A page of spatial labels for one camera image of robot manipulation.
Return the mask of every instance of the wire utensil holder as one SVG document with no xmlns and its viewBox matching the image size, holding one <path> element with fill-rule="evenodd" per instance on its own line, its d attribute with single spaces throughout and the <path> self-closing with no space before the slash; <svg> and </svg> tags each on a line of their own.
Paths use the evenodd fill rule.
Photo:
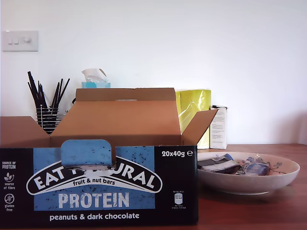
<svg viewBox="0 0 307 230">
<path fill-rule="evenodd" d="M 48 133 L 48 135 L 51 135 L 61 122 L 63 116 L 65 116 L 65 114 L 58 114 L 58 111 L 58 108 L 43 108 L 42 105 L 40 105 L 40 108 L 36 109 L 37 123 Z"/>
</svg>

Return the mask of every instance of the bowl rim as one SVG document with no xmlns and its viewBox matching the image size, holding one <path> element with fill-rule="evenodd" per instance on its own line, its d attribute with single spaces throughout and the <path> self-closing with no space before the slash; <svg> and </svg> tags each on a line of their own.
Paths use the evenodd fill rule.
<svg viewBox="0 0 307 230">
<path fill-rule="evenodd" d="M 262 155 L 262 156 L 272 156 L 272 157 L 276 157 L 276 158 L 280 158 L 280 159 L 283 159 L 283 160 L 287 160 L 287 161 L 292 161 L 295 165 L 298 166 L 298 169 L 293 171 L 293 172 L 290 172 L 290 173 L 286 173 L 286 174 L 281 174 L 281 175 L 266 175 L 266 176 L 269 176 L 269 177 L 280 177 L 280 176 L 285 176 L 285 175 L 291 175 L 293 173 L 297 173 L 300 171 L 301 169 L 301 166 L 296 163 L 295 161 L 293 160 L 290 160 L 288 158 L 285 158 L 285 157 L 279 157 L 279 156 L 274 156 L 274 155 L 269 155 L 269 154 L 262 154 L 262 153 L 256 153 L 256 152 L 237 152 L 237 151 L 225 151 L 225 152 L 199 152 L 197 153 L 197 162 L 198 162 L 198 155 L 199 154 L 208 154 L 208 153 L 224 153 L 224 154 L 227 154 L 227 153 L 245 153 L 245 154 L 258 154 L 258 155 Z M 217 175 L 216 172 L 209 172 L 209 171 L 205 171 L 205 170 L 201 170 L 201 169 L 197 169 L 197 171 L 201 171 L 201 172 L 205 172 L 205 173 L 214 173 L 214 175 Z M 223 173 L 219 173 L 220 175 L 225 175 L 225 176 L 242 176 L 242 175 L 233 175 L 233 174 L 223 174 Z M 248 176 L 248 177 L 258 177 L 258 178 L 263 178 L 263 176 Z"/>
</svg>

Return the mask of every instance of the box flap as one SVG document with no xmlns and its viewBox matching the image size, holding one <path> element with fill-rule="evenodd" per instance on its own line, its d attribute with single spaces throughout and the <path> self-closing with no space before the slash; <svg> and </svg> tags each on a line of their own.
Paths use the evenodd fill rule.
<svg viewBox="0 0 307 230">
<path fill-rule="evenodd" d="M 76 98 L 53 147 L 68 139 L 105 139 L 112 149 L 181 143 L 174 89 L 77 89 Z"/>
<path fill-rule="evenodd" d="M 210 126 L 217 110 L 199 111 L 182 133 L 182 145 L 197 145 Z"/>
<path fill-rule="evenodd" d="M 50 147 L 49 135 L 30 116 L 0 118 L 1 148 Z"/>
<path fill-rule="evenodd" d="M 173 88 L 77 89 L 76 101 L 176 101 Z"/>
</svg>

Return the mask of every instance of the blue label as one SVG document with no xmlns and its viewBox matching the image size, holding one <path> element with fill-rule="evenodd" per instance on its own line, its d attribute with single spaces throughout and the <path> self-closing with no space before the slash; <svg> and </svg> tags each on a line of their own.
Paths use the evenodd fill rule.
<svg viewBox="0 0 307 230">
<path fill-rule="evenodd" d="M 154 147 L 118 147 L 116 171 L 73 171 L 57 148 L 34 149 L 27 190 L 35 211 L 153 209 L 162 181 L 154 173 Z"/>
</svg>

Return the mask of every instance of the tissue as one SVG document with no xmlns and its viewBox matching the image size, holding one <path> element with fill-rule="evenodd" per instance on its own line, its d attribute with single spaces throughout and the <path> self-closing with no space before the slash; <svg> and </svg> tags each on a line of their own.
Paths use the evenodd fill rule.
<svg viewBox="0 0 307 230">
<path fill-rule="evenodd" d="M 108 82 L 106 74 L 102 69 L 85 69 L 82 71 L 86 82 Z"/>
</svg>

